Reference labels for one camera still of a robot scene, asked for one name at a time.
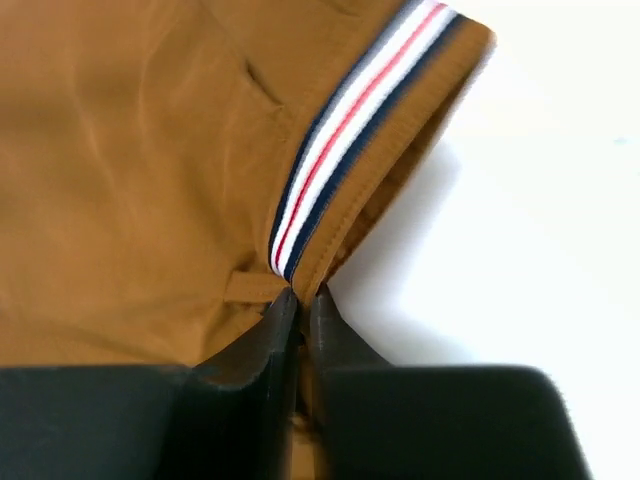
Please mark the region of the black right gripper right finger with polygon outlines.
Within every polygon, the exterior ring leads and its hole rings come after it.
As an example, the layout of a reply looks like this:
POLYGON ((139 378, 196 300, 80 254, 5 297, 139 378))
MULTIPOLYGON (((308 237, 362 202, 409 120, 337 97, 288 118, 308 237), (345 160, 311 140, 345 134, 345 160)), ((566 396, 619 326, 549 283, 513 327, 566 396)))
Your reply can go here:
POLYGON ((558 390, 522 366, 395 366, 313 300, 308 348, 320 479, 586 479, 558 390))

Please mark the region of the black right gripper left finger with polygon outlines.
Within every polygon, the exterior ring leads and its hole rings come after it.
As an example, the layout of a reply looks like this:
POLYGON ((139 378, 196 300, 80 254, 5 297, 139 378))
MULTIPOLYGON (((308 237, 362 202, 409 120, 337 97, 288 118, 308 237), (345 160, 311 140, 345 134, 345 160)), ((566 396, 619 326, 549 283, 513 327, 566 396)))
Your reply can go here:
POLYGON ((5 479, 283 479, 297 308, 194 366, 12 367, 1 372, 5 479))

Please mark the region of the brown trousers with striped trim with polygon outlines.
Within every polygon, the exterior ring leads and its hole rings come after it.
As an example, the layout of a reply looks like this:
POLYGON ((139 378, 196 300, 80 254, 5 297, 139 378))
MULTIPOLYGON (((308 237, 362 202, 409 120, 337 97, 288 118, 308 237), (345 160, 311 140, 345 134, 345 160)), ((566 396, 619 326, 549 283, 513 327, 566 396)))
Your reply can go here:
POLYGON ((309 304, 492 47, 439 1, 5 1, 1 360, 178 362, 309 304))

